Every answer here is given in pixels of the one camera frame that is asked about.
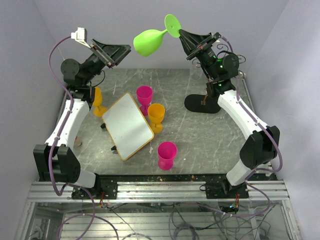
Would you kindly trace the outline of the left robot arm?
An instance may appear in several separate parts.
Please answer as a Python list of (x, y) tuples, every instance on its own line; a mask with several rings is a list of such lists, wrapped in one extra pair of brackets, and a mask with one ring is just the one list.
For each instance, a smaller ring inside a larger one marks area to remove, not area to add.
[(95, 39), (88, 48), (92, 54), (83, 63), (72, 58), (61, 63), (63, 80), (58, 83), (66, 92), (64, 110), (50, 137), (44, 144), (37, 144), (33, 149), (39, 181), (51, 182), (58, 196), (63, 191), (58, 189), (57, 183), (73, 187), (75, 192), (72, 197), (76, 199), (96, 199), (103, 193), (101, 177), (82, 169), (73, 152), (80, 126), (91, 110), (98, 92), (91, 81), (105, 67), (118, 66), (131, 52), (128, 44), (105, 44)]

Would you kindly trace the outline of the pink wine glass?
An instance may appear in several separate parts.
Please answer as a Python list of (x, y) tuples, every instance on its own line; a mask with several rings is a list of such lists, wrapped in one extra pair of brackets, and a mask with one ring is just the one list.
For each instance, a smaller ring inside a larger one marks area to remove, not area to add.
[(153, 89), (150, 86), (142, 85), (137, 88), (136, 96), (138, 102), (141, 104), (140, 111), (144, 116), (148, 115), (148, 108), (153, 99)]
[(178, 153), (177, 146), (171, 141), (162, 142), (157, 149), (158, 166), (164, 171), (170, 170)]

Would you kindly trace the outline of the green wine glass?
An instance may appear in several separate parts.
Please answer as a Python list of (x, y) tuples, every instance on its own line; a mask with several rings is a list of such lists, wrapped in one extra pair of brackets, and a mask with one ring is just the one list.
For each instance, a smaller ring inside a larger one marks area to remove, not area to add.
[(170, 34), (173, 38), (179, 38), (181, 36), (181, 24), (173, 14), (167, 14), (165, 16), (164, 26), (164, 30), (148, 29), (133, 39), (133, 47), (140, 56), (148, 57), (156, 52), (162, 45), (166, 33)]

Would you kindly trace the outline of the orange wine glass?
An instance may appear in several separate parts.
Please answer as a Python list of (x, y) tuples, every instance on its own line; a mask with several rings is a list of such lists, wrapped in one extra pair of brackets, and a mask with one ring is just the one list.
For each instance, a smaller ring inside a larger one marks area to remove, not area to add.
[(103, 96), (101, 93), (101, 89), (97, 86), (94, 89), (95, 89), (94, 101), (92, 103), (92, 106), (94, 107), (93, 114), (96, 117), (102, 117), (107, 112), (107, 108), (102, 105)]
[(160, 103), (153, 103), (148, 107), (148, 118), (151, 130), (158, 134), (163, 130), (162, 121), (165, 117), (165, 107)]

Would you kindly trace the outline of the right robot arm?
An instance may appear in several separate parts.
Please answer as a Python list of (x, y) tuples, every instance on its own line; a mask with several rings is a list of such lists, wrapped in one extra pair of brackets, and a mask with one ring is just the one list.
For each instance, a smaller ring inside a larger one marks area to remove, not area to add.
[(206, 94), (190, 94), (184, 106), (194, 113), (216, 114), (225, 110), (240, 128), (245, 143), (240, 149), (235, 166), (216, 183), (204, 186), (208, 198), (231, 198), (245, 190), (245, 181), (254, 171), (278, 157), (280, 130), (262, 121), (242, 100), (231, 79), (239, 75), (239, 55), (233, 49), (224, 50), (219, 57), (212, 45), (222, 38), (221, 34), (198, 35), (178, 30), (179, 39), (187, 60), (197, 59), (206, 76)]

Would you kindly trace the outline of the pink wine glass front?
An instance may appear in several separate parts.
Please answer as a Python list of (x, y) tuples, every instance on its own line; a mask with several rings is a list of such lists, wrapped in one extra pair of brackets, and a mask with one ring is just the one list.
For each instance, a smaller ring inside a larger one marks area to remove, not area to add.
[(157, 149), (158, 166), (164, 171), (170, 170), (178, 153), (177, 146), (171, 141), (162, 142)]

